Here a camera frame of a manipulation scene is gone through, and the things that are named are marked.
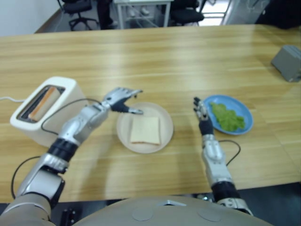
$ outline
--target plate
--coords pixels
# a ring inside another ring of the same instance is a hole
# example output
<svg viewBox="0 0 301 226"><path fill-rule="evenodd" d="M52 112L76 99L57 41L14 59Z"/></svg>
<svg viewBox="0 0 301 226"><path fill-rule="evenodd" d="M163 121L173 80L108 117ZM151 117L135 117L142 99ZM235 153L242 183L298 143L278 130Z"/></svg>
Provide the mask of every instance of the plate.
<svg viewBox="0 0 301 226"><path fill-rule="evenodd" d="M144 116L159 118L159 135L161 144L132 144L130 142L130 136L133 118L141 116L134 114L120 114L117 121L117 135L123 145L133 152L143 154L157 152L164 148L169 143L174 133L174 124L169 113L163 107L149 102L136 103L131 107L143 110Z"/></svg>
<svg viewBox="0 0 301 226"><path fill-rule="evenodd" d="M245 124L246 124L245 128L244 129L238 128L237 130L235 130L233 132L223 130L221 128L220 124L217 122L215 115L212 112L212 107L210 105L211 102L214 102L216 104L224 104L227 107L227 110L234 110L236 112L237 116L244 117ZM204 104L206 105L206 107L208 109L208 113L209 113L209 116L211 118L214 128L216 128L217 130L219 130L223 133L227 133L227 134L231 134L231 135L241 135L241 134L245 134L245 133L249 132L251 130L251 128L253 127L253 117L252 117L251 112L243 103L241 103L239 100L237 100L233 97L229 97L229 96L225 96L225 95L213 95L213 96L207 97L204 100Z"/></svg>

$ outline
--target office chair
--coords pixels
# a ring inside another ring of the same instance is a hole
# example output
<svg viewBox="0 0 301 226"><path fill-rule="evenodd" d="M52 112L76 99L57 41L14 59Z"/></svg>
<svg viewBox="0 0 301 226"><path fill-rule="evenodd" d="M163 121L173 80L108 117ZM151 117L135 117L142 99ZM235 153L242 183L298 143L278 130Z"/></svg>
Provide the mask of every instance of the office chair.
<svg viewBox="0 0 301 226"><path fill-rule="evenodd" d="M171 3L170 17L182 26L188 23L198 23L205 18L202 14L205 2L206 0L202 0L200 12L197 12L196 8L199 7L198 0L174 0Z"/></svg>
<svg viewBox="0 0 301 226"><path fill-rule="evenodd" d="M98 21L91 18L85 18L80 15L81 12L85 12L92 9L91 0L61 0L65 4L61 4L60 0L57 0L58 4L60 5L60 8L64 13L68 14L75 14L77 13L79 15L78 18L69 21L69 26L71 31L74 31L74 27L78 23L84 23L85 26L92 30L92 28L88 25L88 21L94 21L97 25L99 25Z"/></svg>

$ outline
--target beige plate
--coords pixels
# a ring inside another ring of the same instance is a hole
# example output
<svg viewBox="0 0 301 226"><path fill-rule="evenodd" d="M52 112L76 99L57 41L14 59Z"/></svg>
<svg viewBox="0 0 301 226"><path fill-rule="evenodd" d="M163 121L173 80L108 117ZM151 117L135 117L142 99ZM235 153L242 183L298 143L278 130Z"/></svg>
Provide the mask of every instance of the beige plate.
<svg viewBox="0 0 301 226"><path fill-rule="evenodd" d="M123 145L134 152L143 154L157 152L165 147L171 140L174 133L174 124L169 113L161 106L148 102L136 103L131 107L143 110L145 116L159 118L161 144L132 144L130 142L130 136L133 117L135 117L135 115L120 114L117 121L117 135Z"/></svg>

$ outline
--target robot finger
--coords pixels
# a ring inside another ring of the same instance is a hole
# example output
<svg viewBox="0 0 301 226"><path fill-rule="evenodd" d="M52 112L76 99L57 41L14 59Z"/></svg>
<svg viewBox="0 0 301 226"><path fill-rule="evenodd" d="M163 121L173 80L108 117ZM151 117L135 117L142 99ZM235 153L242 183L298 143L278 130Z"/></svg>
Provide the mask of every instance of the robot finger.
<svg viewBox="0 0 301 226"><path fill-rule="evenodd" d="M129 113L132 113L132 114L143 114L143 111L142 111L142 110L135 109L135 108L132 108L132 107L129 107L129 108L128 108L128 112L129 112Z"/></svg>

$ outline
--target robotic arm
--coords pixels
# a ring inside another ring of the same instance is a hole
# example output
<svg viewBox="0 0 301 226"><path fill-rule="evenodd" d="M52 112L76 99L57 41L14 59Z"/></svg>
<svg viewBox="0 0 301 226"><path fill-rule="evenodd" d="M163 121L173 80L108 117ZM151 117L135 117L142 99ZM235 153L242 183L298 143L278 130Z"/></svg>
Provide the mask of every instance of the robotic arm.
<svg viewBox="0 0 301 226"><path fill-rule="evenodd" d="M86 106L77 116L67 121L57 140L21 183L16 199L4 210L1 217L6 218L5 223L9 225L19 220L24 225L28 220L28 225L32 225L30 222L37 220L37 214L38 218L48 221L51 208L57 204L65 184L58 174L67 171L69 161L78 147L106 120L110 109L121 113L143 114L143 111L124 104L140 92L142 90L116 88L102 102ZM16 216L20 215L24 215L23 218L17 219Z"/></svg>
<svg viewBox="0 0 301 226"><path fill-rule="evenodd" d="M206 165L206 176L215 201L220 205L253 215L235 188L232 176L226 166L225 153L215 139L213 124L205 104L195 97L194 106L203 138L202 158Z"/></svg>

